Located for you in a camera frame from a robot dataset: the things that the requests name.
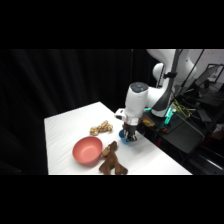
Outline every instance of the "white table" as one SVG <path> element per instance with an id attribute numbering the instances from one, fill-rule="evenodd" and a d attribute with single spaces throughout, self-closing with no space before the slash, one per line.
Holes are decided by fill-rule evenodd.
<path id="1" fill-rule="evenodd" d="M 114 118 L 114 113 L 100 102 L 44 120 L 49 175 L 101 174 L 99 167 L 103 160 L 99 160 L 95 167 L 85 167 L 74 160 L 72 149 L 77 141 L 89 136 L 91 127 L 105 120 L 113 125 L 113 132 L 100 133 L 97 137 L 103 142 L 104 148 L 117 141 L 116 155 L 119 162 L 128 169 L 129 175 L 190 175 L 138 132 L 138 141 L 124 145 L 118 136 L 122 121 Z"/>

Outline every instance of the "black curtain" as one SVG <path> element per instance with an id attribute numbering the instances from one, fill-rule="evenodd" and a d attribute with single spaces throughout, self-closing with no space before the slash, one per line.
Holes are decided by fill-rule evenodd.
<path id="1" fill-rule="evenodd" d="M 1 50 L 0 172 L 47 174 L 44 118 L 98 101 L 115 112 L 130 83 L 155 86 L 156 63 L 145 49 Z"/>

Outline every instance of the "red bowl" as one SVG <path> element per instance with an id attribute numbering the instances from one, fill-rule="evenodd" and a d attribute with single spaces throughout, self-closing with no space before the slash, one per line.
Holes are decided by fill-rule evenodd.
<path id="1" fill-rule="evenodd" d="M 79 140 L 72 151 L 75 160 L 84 165 L 90 165 L 97 161 L 103 150 L 100 139 L 89 136 Z"/>

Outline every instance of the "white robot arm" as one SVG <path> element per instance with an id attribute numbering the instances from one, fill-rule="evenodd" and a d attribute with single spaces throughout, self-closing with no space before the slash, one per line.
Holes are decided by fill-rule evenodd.
<path id="1" fill-rule="evenodd" d="M 147 49 L 147 51 L 165 66 L 164 81 L 162 88 L 159 89 L 141 82 L 130 85 L 125 102 L 126 108 L 119 109 L 115 114 L 116 118 L 124 121 L 123 129 L 127 141 L 137 140 L 135 130 L 145 107 L 152 108 L 154 115 L 164 117 L 170 103 L 179 50 Z"/>

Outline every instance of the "stuffed toy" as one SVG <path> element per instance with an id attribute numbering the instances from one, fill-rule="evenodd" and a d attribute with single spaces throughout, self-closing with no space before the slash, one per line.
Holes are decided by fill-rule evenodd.
<path id="1" fill-rule="evenodd" d="M 111 175 L 111 170 L 115 168 L 116 175 L 127 175 L 128 170 L 123 167 L 117 159 L 115 154 L 115 150 L 117 149 L 117 142 L 112 142 L 109 146 L 107 146 L 103 152 L 102 156 L 106 158 L 106 161 L 100 166 L 99 171 L 104 175 Z"/>
<path id="2" fill-rule="evenodd" d="M 93 127 L 90 129 L 90 134 L 93 136 L 97 136 L 101 132 L 112 131 L 113 126 L 108 123 L 108 121 L 104 121 L 98 127 Z"/>

